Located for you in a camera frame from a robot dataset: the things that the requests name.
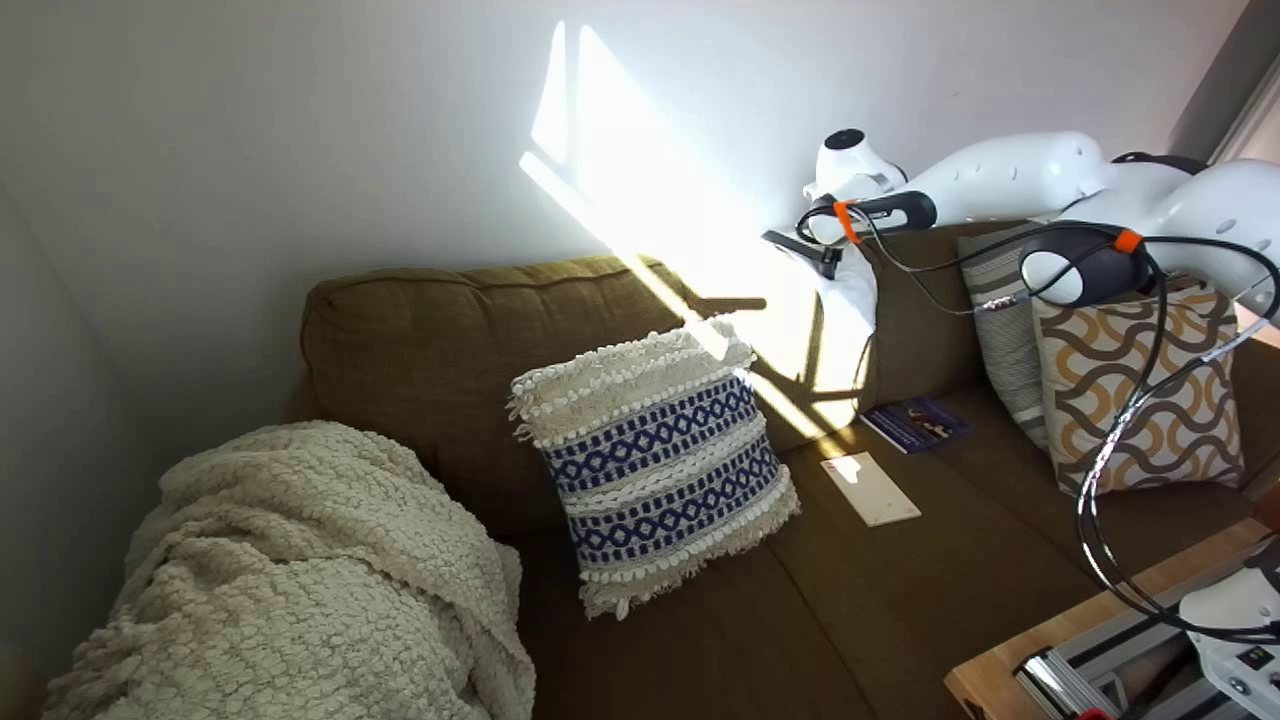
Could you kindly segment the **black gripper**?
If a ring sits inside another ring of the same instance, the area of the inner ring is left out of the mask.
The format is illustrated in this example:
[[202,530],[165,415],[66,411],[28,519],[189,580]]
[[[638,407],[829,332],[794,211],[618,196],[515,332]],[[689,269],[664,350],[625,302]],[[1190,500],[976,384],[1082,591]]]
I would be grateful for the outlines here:
[[788,233],[766,229],[762,239],[800,258],[822,279],[836,275],[842,248],[850,246],[847,229],[833,211],[819,211],[819,208],[803,211]]

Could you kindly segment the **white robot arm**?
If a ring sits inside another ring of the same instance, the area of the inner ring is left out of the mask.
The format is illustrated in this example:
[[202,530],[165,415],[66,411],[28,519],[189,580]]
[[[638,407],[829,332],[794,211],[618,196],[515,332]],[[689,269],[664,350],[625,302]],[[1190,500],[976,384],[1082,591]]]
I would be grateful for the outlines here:
[[838,130],[817,153],[810,204],[766,239],[836,275],[855,239],[1000,219],[1023,219],[1017,272],[1046,303],[1099,303],[1190,272],[1276,319],[1280,168],[1265,160],[1109,160],[1082,131],[1018,131],[907,177],[858,130]]

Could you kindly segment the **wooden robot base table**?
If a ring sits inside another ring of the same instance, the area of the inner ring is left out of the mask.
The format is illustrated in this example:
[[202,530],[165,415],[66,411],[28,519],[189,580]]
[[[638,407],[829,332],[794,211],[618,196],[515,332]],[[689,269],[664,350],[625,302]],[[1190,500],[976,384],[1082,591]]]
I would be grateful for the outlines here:
[[957,664],[967,720],[1256,720],[1209,685],[1190,639],[1111,591]]

